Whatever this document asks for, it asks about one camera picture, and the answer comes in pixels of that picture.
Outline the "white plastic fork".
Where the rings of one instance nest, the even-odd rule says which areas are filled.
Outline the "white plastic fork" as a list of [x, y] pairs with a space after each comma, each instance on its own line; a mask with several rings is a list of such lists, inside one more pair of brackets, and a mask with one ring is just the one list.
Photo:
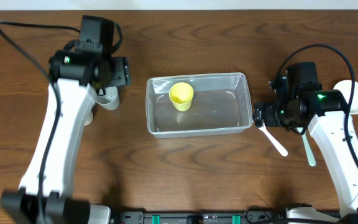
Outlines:
[[281, 143], [277, 141], [276, 138], [274, 138], [270, 132], [267, 130], [267, 127], [265, 126], [264, 122], [262, 120], [256, 120], [254, 121], [255, 127], [258, 128], [260, 131], [262, 131], [268, 140], [273, 144], [273, 146], [276, 148], [276, 150], [283, 156], [287, 157], [288, 151], [283, 147]]

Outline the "clear plastic container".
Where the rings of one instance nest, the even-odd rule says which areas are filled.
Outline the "clear plastic container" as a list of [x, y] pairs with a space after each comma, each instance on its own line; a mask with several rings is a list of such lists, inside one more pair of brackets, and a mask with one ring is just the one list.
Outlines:
[[[190, 84], [194, 97], [189, 110], [178, 111], [169, 90]], [[150, 78], [146, 85], [147, 128], [156, 138], [182, 138], [241, 133], [252, 126], [252, 104], [241, 72]]]

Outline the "white plastic bowl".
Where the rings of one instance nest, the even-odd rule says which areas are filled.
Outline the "white plastic bowl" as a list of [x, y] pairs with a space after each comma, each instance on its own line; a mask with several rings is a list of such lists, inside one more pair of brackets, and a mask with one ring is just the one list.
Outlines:
[[[347, 102], [349, 102], [349, 97], [351, 94], [351, 80], [343, 80], [335, 84], [334, 89], [339, 90]], [[358, 83], [355, 82], [355, 88], [354, 88], [354, 97], [352, 100], [351, 110], [350, 114], [358, 114]]]

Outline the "white plastic cup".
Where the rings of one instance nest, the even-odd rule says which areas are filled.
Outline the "white plastic cup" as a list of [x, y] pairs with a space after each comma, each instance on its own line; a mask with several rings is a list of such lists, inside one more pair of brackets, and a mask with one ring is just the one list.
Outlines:
[[85, 120], [85, 126], [91, 124], [93, 121], [93, 118], [94, 118], [93, 112], [90, 111], [88, 117]]

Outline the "grey plastic cup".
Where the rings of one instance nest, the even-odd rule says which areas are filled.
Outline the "grey plastic cup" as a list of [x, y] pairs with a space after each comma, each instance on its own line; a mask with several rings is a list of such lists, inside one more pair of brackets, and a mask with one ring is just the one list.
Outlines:
[[101, 88], [98, 91], [96, 102], [106, 110], [112, 111], [119, 107], [120, 99], [118, 89], [115, 86]]

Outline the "pale green plastic spoon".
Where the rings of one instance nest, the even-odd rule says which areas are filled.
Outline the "pale green plastic spoon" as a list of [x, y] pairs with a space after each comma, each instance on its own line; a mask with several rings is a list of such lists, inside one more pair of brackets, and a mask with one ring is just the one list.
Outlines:
[[311, 167], [314, 167], [316, 165], [316, 160], [314, 158], [313, 151], [311, 150], [310, 144], [309, 144], [309, 142], [307, 140], [306, 133], [304, 133], [301, 137], [302, 137], [302, 141], [303, 141], [303, 144], [304, 144], [308, 164]]

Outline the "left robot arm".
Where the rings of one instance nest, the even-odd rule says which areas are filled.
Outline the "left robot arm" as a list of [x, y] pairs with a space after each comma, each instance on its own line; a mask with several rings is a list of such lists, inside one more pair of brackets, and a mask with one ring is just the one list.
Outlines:
[[79, 37], [50, 57], [41, 70], [48, 104], [33, 158], [17, 191], [4, 191], [1, 208], [16, 223], [117, 223], [109, 206], [72, 198], [76, 157], [87, 119], [108, 88], [129, 85], [118, 23], [83, 16]]

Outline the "yellow plastic cup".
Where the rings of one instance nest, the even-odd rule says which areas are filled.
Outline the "yellow plastic cup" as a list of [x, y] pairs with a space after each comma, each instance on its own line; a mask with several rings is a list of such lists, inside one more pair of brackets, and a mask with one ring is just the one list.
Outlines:
[[169, 93], [169, 99], [173, 103], [174, 107], [181, 112], [190, 109], [194, 90], [192, 86], [185, 82], [174, 84]]

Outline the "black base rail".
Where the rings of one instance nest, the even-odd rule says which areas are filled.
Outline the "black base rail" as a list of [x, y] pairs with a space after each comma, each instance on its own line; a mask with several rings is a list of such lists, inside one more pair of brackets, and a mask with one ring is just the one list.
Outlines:
[[246, 224], [286, 218], [284, 210], [250, 207], [244, 211], [148, 212], [127, 210], [112, 215], [110, 224]]

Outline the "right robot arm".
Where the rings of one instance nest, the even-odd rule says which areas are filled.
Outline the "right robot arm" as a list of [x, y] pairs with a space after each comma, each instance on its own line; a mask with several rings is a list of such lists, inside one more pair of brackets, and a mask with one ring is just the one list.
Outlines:
[[271, 82], [277, 99], [254, 105], [252, 118], [264, 133], [281, 127], [309, 132], [321, 151], [338, 201], [338, 223], [358, 223], [358, 138], [346, 115], [349, 91], [324, 90], [314, 62], [290, 65]]

